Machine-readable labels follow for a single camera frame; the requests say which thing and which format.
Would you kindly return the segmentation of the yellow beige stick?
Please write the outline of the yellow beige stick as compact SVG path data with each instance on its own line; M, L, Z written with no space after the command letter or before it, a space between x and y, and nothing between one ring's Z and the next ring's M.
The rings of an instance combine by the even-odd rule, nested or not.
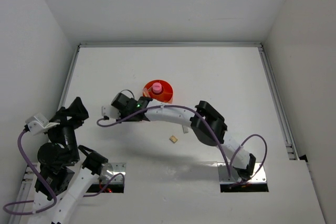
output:
M143 95L144 95L145 97L150 97L150 95L149 95L149 93L148 93L147 90L143 90Z

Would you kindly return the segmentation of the pink glue bottle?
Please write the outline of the pink glue bottle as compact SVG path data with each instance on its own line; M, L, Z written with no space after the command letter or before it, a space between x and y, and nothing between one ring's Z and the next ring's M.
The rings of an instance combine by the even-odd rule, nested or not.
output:
M155 82L152 85L152 93L160 94L163 91L163 87L159 82Z

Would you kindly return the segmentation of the grey eraser block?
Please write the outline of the grey eraser block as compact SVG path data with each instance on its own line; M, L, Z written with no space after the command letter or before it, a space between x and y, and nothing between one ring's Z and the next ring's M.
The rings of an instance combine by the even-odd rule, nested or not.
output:
M188 133L188 127L183 126L183 132L184 134Z

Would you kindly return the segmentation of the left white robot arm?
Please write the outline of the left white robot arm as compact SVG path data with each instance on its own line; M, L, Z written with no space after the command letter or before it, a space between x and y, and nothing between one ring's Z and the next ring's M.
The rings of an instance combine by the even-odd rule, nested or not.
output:
M88 117L81 98L76 97L50 120L38 113L26 121L32 135L46 134L49 139L37 152L40 168L28 223L69 223L80 199L101 175L108 159L76 140L75 130Z

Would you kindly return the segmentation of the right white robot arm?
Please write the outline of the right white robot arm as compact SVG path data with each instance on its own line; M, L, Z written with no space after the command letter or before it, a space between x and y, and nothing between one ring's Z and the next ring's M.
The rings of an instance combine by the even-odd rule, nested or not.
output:
M250 179L256 163L255 156L234 140L224 117L208 102L200 101L195 108L192 110L148 97L136 100L120 92L110 105L102 107L102 116L116 121L160 121L191 128L201 143L216 146L225 154L224 161L229 165L231 175L234 169L242 180Z

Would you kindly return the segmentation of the orange round organizer container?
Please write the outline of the orange round organizer container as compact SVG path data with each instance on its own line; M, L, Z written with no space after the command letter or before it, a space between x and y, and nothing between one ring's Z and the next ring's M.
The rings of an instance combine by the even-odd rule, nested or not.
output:
M152 93L152 85L155 82L159 82L163 87L163 91L160 94ZM152 98L152 99L164 102L164 103L172 103L173 102L173 95L174 95L173 88L168 82L166 82L164 80L152 80L152 81L148 82L143 87L143 90L148 91L148 93L150 95L149 98Z

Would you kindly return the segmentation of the small tan sharpener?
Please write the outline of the small tan sharpener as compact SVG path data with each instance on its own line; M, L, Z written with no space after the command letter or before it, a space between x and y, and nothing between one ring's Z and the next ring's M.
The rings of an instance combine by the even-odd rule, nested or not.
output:
M178 139L174 135L172 135L170 137L170 141L173 142L173 143L176 143L178 141Z

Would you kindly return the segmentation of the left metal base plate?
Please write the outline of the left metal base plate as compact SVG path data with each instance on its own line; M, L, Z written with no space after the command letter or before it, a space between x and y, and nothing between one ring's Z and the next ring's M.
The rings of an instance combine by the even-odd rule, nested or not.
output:
M126 163L106 163L103 165L100 179L104 184L118 185L124 183Z

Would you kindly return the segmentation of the metal base plate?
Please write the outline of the metal base plate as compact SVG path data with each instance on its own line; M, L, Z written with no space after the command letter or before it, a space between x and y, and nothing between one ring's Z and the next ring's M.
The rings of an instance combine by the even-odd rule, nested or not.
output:
M100 179L104 184L118 185L124 183L126 163L106 163L103 165Z
M240 178L240 176L238 175L237 170L235 170L234 168L232 168L231 177L229 177L225 163L217 163L217 168L218 168L220 184L229 185L229 184L235 184L235 183L243 181L243 179ZM264 166L261 165L260 162L257 162L255 164L251 179L248 180L247 182L252 183L252 184L260 184L260 183L267 182L267 177L266 177Z

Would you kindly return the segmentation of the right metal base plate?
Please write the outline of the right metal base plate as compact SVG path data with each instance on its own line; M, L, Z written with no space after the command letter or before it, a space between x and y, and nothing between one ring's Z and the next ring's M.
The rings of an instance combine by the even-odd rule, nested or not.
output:
M229 184L235 184L235 183L243 181L243 179L240 178L240 176L238 175L237 170L235 170L234 168L232 168L231 177L229 177L225 163L217 163L217 168L218 168L220 184L229 185ZM260 184L260 183L267 182L267 177L266 177L264 166L261 165L260 162L257 162L255 164L251 179L248 180L247 182L252 183L252 184Z

